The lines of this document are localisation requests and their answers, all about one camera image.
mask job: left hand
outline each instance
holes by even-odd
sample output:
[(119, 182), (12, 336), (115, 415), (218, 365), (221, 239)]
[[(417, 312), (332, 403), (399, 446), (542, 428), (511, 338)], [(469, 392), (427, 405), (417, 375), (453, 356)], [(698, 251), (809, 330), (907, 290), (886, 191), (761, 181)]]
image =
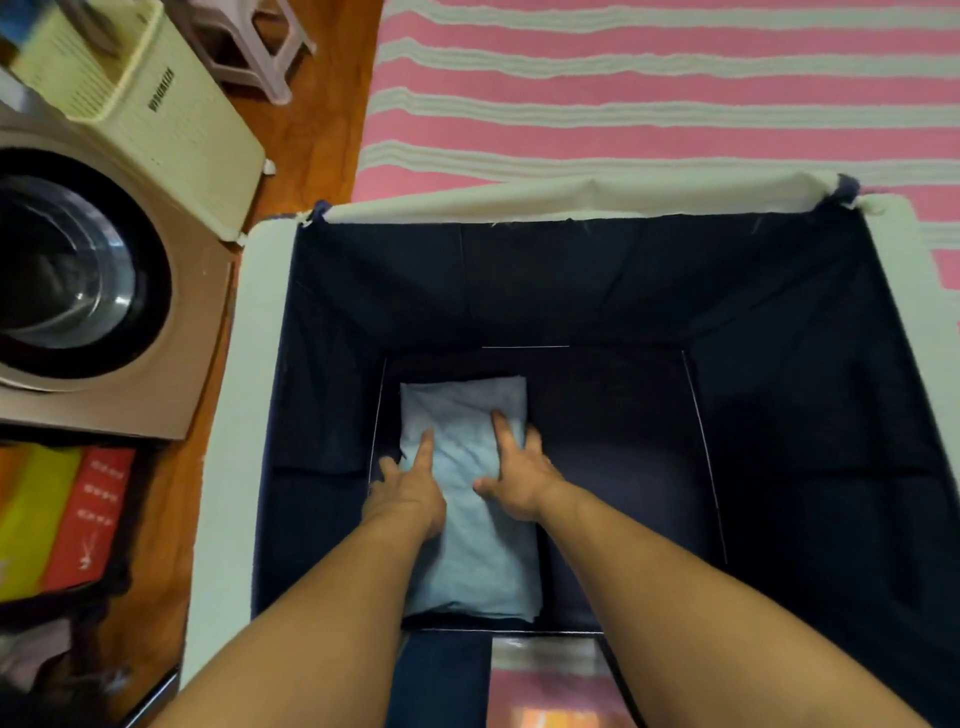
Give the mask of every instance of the left hand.
[(431, 473), (433, 430), (423, 433), (413, 467), (406, 473), (400, 472), (392, 457), (381, 457), (379, 462), (383, 480), (377, 480), (370, 487), (367, 502), (363, 504), (363, 521), (392, 513), (401, 513), (404, 518), (421, 518), (425, 541), (444, 530), (446, 500)]

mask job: hand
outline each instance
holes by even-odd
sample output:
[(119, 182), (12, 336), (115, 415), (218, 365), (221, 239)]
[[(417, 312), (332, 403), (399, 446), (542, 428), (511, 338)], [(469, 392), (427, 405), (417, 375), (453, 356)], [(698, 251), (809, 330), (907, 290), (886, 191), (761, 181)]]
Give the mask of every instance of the hand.
[(427, 541), (444, 530), (446, 500), (440, 486), (433, 479), (433, 430), (420, 438), (420, 447), (413, 467), (401, 473), (394, 458), (381, 457), (383, 480), (370, 486), (367, 502), (363, 504), (363, 521), (371, 521), (393, 513), (404, 518), (422, 519), (423, 540)]
[(543, 498), (569, 483), (543, 454), (543, 441), (535, 427), (527, 425), (526, 447), (521, 449), (503, 413), (494, 411), (491, 417), (500, 451), (500, 477), (477, 478), (473, 490), (483, 497), (495, 497), (518, 521), (539, 521)]

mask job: light blue towel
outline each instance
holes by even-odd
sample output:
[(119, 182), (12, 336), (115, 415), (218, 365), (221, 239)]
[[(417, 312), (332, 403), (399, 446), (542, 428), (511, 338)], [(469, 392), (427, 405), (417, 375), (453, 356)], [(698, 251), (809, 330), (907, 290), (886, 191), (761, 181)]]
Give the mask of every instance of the light blue towel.
[(474, 479), (500, 471), (493, 409), (507, 416), (523, 444), (527, 380), (522, 376), (400, 385), (400, 468), (410, 468), (420, 436), (433, 427), (433, 476), (446, 497), (446, 528), (420, 552), (407, 615), (438, 610), (533, 621), (540, 613), (536, 528), (473, 492)]

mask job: plastic stool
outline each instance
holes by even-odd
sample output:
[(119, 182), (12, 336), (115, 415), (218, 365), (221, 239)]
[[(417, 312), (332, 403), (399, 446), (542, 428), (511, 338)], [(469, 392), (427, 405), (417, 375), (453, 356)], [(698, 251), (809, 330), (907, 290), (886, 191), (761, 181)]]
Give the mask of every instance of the plastic stool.
[[(317, 44), (307, 37), (287, 0), (276, 0), (279, 12), (260, 8), (258, 0), (189, 0), (190, 22), (195, 26), (219, 28), (233, 37), (250, 68), (222, 65), (210, 57), (195, 34), (191, 45), (217, 81), (231, 84), (255, 85), (263, 89), (272, 104), (289, 104), (293, 93), (286, 81), (286, 73), (305, 45), (310, 54), (317, 52)], [(253, 17), (262, 13), (287, 22), (287, 37), (272, 56), (260, 33), (253, 26)]]

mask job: pink striped bedsheet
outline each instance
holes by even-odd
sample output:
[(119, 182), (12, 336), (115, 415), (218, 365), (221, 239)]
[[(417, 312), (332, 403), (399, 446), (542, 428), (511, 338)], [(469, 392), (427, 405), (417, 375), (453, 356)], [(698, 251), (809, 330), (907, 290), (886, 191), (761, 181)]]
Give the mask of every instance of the pink striped bedsheet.
[(960, 3), (386, 0), (355, 202), (690, 163), (906, 195), (960, 320)]

